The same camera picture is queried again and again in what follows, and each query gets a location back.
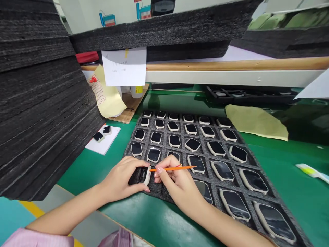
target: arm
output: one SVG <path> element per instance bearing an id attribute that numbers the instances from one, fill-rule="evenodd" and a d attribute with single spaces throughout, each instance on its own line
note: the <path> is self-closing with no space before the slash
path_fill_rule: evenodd
<path id="1" fill-rule="evenodd" d="M 155 182 L 163 181 L 176 205 L 226 246 L 275 246 L 256 231 L 207 203 L 188 170 L 175 170 L 168 173 L 163 169 L 168 166 L 179 166 L 179 161 L 170 155 L 160 162 L 156 166 Z"/>
<path id="2" fill-rule="evenodd" d="M 26 229 L 68 235 L 81 221 L 106 203 L 126 198 L 139 191 L 150 192 L 144 184 L 128 186 L 129 178 L 136 167 L 149 165 L 133 157 L 123 158 L 100 184 L 44 214 L 29 224 Z"/>

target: grey foam board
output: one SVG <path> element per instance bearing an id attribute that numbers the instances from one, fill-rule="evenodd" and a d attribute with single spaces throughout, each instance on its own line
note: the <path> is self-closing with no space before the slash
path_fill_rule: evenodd
<path id="1" fill-rule="evenodd" d="M 274 58 L 329 56 L 329 26 L 247 30 L 230 44 Z"/>
<path id="2" fill-rule="evenodd" d="M 257 201 L 257 202 L 272 206 L 272 207 L 276 208 L 278 211 L 280 211 L 281 214 L 284 216 L 285 220 L 288 222 L 289 226 L 291 227 L 293 233 L 295 234 L 295 236 L 297 238 L 295 245 L 291 245 L 284 240 L 272 238 L 272 240 L 278 246 L 281 246 L 281 247 L 292 247 L 292 246 L 310 247 L 310 246 L 312 246 L 311 242 L 306 237 L 305 233 L 303 232 L 303 230 L 301 229 L 301 227 L 299 226 L 299 224 L 297 223 L 297 221 L 295 220 L 295 218 L 293 217 L 291 212 L 288 210 L 288 208 L 285 206 L 284 202 L 280 198 L 280 195 L 276 191 L 274 185 L 266 176 L 265 172 L 263 171 L 263 169 L 262 169 L 261 165 L 259 164 L 259 162 L 257 161 L 256 157 L 254 156 L 252 151 L 248 148 L 247 144 L 244 142 L 243 138 L 241 137 L 241 135 L 239 134 L 239 132 L 235 129 L 235 127 L 233 125 L 229 129 L 232 130 L 235 133 L 235 135 L 237 136 L 237 138 L 238 138 L 237 142 L 225 141 L 222 138 L 219 131 L 221 129 L 228 129 L 228 128 L 219 127 L 216 123 L 216 117 L 208 116 L 210 118 L 210 125 L 208 125 L 208 126 L 211 127 L 213 129 L 213 131 L 215 132 L 215 138 L 208 138 L 208 137 L 204 137 L 201 133 L 200 127 L 206 126 L 206 125 L 201 125 L 198 122 L 198 117 L 199 117 L 198 115 L 189 114 L 194 117 L 193 124 L 196 125 L 197 130 L 198 130 L 198 134 L 196 136 L 188 135 L 185 132 L 184 125 L 188 124 L 188 123 L 183 121 L 184 114 L 179 114 L 179 120 L 174 121 L 179 126 L 178 132 L 171 132 L 171 131 L 169 131 L 169 129 L 167 127 L 167 123 L 169 121 L 172 121 L 172 120 L 169 120 L 169 112 L 166 112 L 166 117 L 164 119 L 165 128 L 163 130 L 156 129 L 155 124 L 154 124 L 155 120 L 157 119 L 156 115 L 157 115 L 157 112 L 153 111 L 152 116 L 149 118 L 150 125 L 148 127 L 142 127 L 142 126 L 140 126 L 140 119 L 143 117 L 143 114 L 141 114 L 141 116 L 137 120 L 137 124 L 131 135 L 131 139 L 125 150 L 124 156 L 127 156 L 127 155 L 131 156 L 131 144 L 136 143 L 136 142 L 141 143 L 142 149 L 143 149 L 142 156 L 137 156 L 136 158 L 145 160 L 146 162 L 147 162 L 146 156 L 147 156 L 148 150 L 151 147 L 156 147 L 161 150 L 161 158 L 159 161 L 166 158 L 167 153 L 169 151 L 179 153 L 181 156 L 181 164 L 183 166 L 188 165 L 188 162 L 187 162 L 188 155 L 197 155 L 203 160 L 206 171 L 204 174 L 192 173 L 191 171 L 190 171 L 190 173 L 194 179 L 203 181 L 208 184 L 210 193 L 211 193 L 213 201 L 214 201 L 213 205 L 215 207 L 217 207 L 221 211 L 227 213 L 226 209 L 224 207 L 224 204 L 223 204 L 222 200 L 220 199 L 219 189 L 233 190 L 241 196 L 242 200 L 244 201 L 244 203 L 247 206 L 247 209 L 249 210 L 250 215 L 251 215 L 251 219 L 249 220 L 249 222 L 246 222 L 244 220 L 238 220 L 242 224 L 245 224 L 248 227 L 250 227 L 251 229 L 259 231 L 259 232 L 269 236 L 270 238 L 272 238 L 265 231 L 265 229 L 263 228 L 263 226 L 261 225 L 261 223 L 258 219 L 255 208 L 253 206 L 253 202 Z M 145 138 L 143 141 L 137 141 L 134 139 L 135 133 L 138 129 L 143 129 L 146 132 Z M 162 133 L 163 136 L 162 136 L 162 141 L 160 144 L 150 143 L 150 136 L 151 136 L 152 132 Z M 168 135 L 170 135 L 170 134 L 175 134 L 175 135 L 179 136 L 179 138 L 181 140 L 180 148 L 172 148 L 169 146 Z M 200 141 L 201 147 L 198 151 L 191 152 L 185 148 L 184 144 L 189 138 L 194 138 L 194 139 L 197 139 Z M 227 153 L 226 156 L 225 157 L 213 156 L 210 153 L 210 151 L 206 145 L 206 141 L 220 142 Z M 238 147 L 244 149 L 248 153 L 248 159 L 247 159 L 246 163 L 237 162 L 228 156 L 229 147 L 232 145 L 238 146 Z M 223 162 L 227 163 L 227 165 L 230 167 L 231 171 L 233 172 L 233 174 L 235 176 L 235 180 L 233 182 L 230 182 L 230 181 L 221 182 L 215 175 L 213 169 L 211 168 L 211 164 L 210 164 L 211 161 L 223 161 Z M 246 186 L 243 184 L 242 179 L 239 175 L 239 168 L 246 168 L 249 170 L 256 171 L 258 174 L 260 174 L 260 176 L 262 177 L 263 181 L 265 182 L 265 184 L 267 185 L 267 187 L 269 189 L 268 194 L 264 195 L 262 193 L 250 191 L 249 189 L 247 189 Z M 131 176 L 129 184 L 137 183 L 139 173 L 140 173 L 140 169 L 137 168 L 135 170 L 134 174 Z M 172 198 L 170 197 L 166 187 L 164 186 L 164 184 L 163 183 L 160 183 L 160 184 L 154 183 L 154 173 L 151 173 L 151 179 L 150 179 L 150 183 L 148 186 L 151 190 L 151 193 L 145 192 L 145 194 L 153 196 L 153 197 L 157 197 L 159 199 L 162 199 L 162 200 L 170 202 L 170 203 L 174 203 Z"/>
<path id="3" fill-rule="evenodd" d="M 104 124 L 52 0 L 0 6 L 0 195 L 42 200 Z"/>
<path id="4" fill-rule="evenodd" d="M 146 61 L 168 61 L 223 57 L 229 47 L 228 41 L 151 46 L 146 50 Z M 98 52 L 99 63 L 103 64 L 102 53 Z"/>
<path id="5" fill-rule="evenodd" d="M 70 36 L 77 53 L 241 38 L 261 0 L 242 0 Z"/>

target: fingernail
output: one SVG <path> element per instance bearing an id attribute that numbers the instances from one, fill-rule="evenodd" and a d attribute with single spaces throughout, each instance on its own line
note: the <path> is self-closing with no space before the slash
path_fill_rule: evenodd
<path id="1" fill-rule="evenodd" d="M 162 167 L 155 167 L 155 168 L 157 169 L 157 172 L 159 174 L 164 171 L 164 169 Z"/>

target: wooden rail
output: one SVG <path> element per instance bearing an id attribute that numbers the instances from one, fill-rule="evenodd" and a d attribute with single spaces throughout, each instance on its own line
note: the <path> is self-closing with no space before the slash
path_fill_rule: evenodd
<path id="1" fill-rule="evenodd" d="M 81 66 L 81 68 L 95 70 L 97 66 Z M 146 65 L 146 71 L 325 70 L 327 68 L 329 68 L 329 57 Z"/>

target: toothbrush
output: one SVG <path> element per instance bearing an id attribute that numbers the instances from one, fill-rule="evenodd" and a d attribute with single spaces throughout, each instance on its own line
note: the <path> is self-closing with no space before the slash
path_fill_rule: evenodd
<path id="1" fill-rule="evenodd" d="M 316 169 L 306 165 L 306 164 L 298 164 L 296 165 L 299 169 L 301 169 L 306 174 L 310 175 L 311 177 L 318 177 L 321 178 L 323 181 L 329 184 L 329 176 L 317 171 Z"/>

